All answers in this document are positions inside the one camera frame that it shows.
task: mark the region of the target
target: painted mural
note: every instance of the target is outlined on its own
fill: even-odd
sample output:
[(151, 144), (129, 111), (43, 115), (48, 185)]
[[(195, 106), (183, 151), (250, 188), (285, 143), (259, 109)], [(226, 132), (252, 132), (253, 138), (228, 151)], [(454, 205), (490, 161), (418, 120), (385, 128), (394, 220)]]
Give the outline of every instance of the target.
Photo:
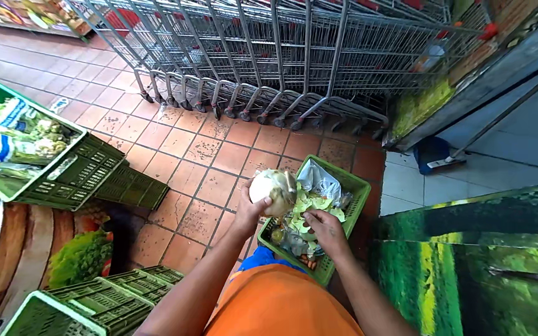
[(423, 335), (538, 335), (538, 186), (374, 224), (370, 275)]

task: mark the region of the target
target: shopping cart wheel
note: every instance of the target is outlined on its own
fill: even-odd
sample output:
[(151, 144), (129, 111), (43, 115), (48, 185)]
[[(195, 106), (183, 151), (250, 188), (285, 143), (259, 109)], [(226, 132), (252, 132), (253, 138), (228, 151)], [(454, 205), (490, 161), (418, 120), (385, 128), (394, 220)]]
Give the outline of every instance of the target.
[(283, 119), (275, 118), (273, 119), (273, 126), (283, 128), (286, 127), (286, 123), (283, 121)]
[(244, 121), (250, 121), (250, 113), (246, 113), (244, 111), (239, 113), (240, 119)]
[(331, 131), (332, 132), (337, 132), (340, 128), (342, 127), (342, 122), (341, 121), (337, 121), (335, 124), (333, 124), (331, 126)]
[(215, 114), (215, 119), (219, 120), (219, 107), (213, 107), (213, 114)]
[(155, 101), (153, 100), (153, 98), (151, 97), (151, 95), (149, 95), (149, 94), (146, 93), (146, 92), (144, 92), (144, 93), (141, 92), (141, 93), (140, 93), (140, 96), (141, 96), (144, 100), (146, 100), (147, 102), (149, 102), (149, 103), (153, 103), (153, 102), (155, 102)]
[(294, 121), (292, 125), (290, 125), (290, 129), (293, 131), (300, 131), (300, 129), (303, 128), (303, 122), (302, 121)]
[(195, 104), (194, 108), (201, 113), (207, 113), (207, 110), (205, 110), (203, 104)]
[(362, 127), (363, 125), (354, 126), (354, 129), (352, 130), (352, 134), (354, 134), (355, 136), (360, 136), (362, 134)]
[(264, 115), (258, 115), (257, 122), (261, 125), (269, 125), (269, 120)]
[(227, 108), (227, 109), (224, 110), (224, 114), (225, 114), (228, 118), (235, 119), (234, 109)]
[(323, 127), (323, 118), (316, 118), (316, 119), (313, 121), (313, 127), (314, 127), (314, 128), (321, 128), (321, 127)]
[(190, 105), (190, 102), (188, 102), (188, 100), (184, 100), (183, 102), (180, 103), (180, 105), (182, 106), (183, 109), (192, 111), (192, 105)]
[(175, 108), (180, 107), (180, 104), (177, 103), (177, 100), (174, 97), (168, 97), (168, 104), (171, 104)]

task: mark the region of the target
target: white floor tile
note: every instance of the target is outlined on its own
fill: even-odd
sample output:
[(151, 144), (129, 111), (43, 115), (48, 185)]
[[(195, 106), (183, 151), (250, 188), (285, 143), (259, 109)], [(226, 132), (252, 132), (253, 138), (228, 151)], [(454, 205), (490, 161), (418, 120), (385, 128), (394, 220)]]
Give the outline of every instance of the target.
[(423, 191), (424, 177), (418, 172), (418, 169), (391, 162), (385, 163), (385, 172), (383, 174), (384, 195), (422, 204)]
[(482, 185), (468, 183), (468, 198), (497, 193), (499, 190), (483, 187)]
[(400, 154), (396, 152), (387, 152), (385, 161), (418, 169), (417, 161), (414, 159), (414, 156), (412, 155), (405, 155), (405, 154)]
[(422, 208), (422, 205), (388, 195), (381, 195), (381, 216), (418, 208)]
[(468, 183), (442, 175), (424, 177), (424, 205), (431, 206), (468, 198)]
[(465, 164), (449, 166), (437, 173), (499, 191), (538, 184), (538, 168), (479, 154), (467, 156)]

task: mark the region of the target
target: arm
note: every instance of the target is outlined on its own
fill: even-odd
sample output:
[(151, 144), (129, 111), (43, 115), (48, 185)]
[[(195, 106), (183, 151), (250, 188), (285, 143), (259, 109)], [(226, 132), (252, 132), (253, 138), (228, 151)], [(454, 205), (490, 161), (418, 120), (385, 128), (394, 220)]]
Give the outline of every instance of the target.
[(333, 260), (365, 335), (418, 335), (356, 262), (337, 217), (323, 210), (309, 210), (304, 218)]
[(250, 202), (243, 185), (234, 222), (219, 243), (155, 306), (135, 336), (201, 335), (213, 313), (221, 289), (248, 237), (257, 229), (259, 214), (271, 205), (266, 197)]

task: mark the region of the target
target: orange shirt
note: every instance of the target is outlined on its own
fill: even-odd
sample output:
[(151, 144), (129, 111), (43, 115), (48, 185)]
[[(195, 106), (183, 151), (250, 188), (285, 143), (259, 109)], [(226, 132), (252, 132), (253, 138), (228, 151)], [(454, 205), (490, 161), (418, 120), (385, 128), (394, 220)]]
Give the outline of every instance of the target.
[(205, 334), (363, 335), (323, 287), (301, 271), (279, 264), (233, 277)]

